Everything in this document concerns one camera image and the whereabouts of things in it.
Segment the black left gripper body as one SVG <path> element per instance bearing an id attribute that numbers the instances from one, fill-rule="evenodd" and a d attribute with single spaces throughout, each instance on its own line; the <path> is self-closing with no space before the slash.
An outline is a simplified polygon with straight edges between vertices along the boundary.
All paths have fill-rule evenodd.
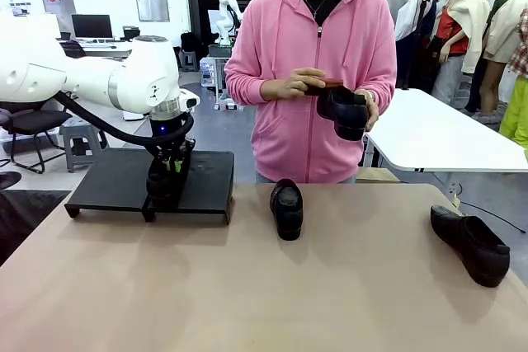
<path id="1" fill-rule="evenodd" d="M 178 115 L 170 120 L 150 120 L 152 138 L 161 139 L 148 147 L 148 151 L 162 161 L 183 160 L 190 156 L 195 147 L 195 140 L 186 135 L 194 125 L 192 115 Z"/>

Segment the person's right hand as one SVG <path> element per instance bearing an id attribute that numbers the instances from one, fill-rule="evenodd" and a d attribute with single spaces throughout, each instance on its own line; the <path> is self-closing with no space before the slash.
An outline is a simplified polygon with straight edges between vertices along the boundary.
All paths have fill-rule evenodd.
<path id="1" fill-rule="evenodd" d="M 293 99 L 303 96 L 309 87 L 325 88 L 325 72 L 317 68 L 294 69 L 286 79 L 265 81 L 260 88 L 264 101 Z"/>

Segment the person's left hand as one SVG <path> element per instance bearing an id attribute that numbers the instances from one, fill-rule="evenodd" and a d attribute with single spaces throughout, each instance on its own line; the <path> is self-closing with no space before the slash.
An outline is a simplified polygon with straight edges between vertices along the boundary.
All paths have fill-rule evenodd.
<path id="1" fill-rule="evenodd" d="M 365 131 L 370 132 L 379 119 L 379 107 L 375 101 L 375 96 L 373 92 L 363 89 L 356 90 L 355 94 L 365 98 L 365 104 L 369 115 L 365 125 Z"/>

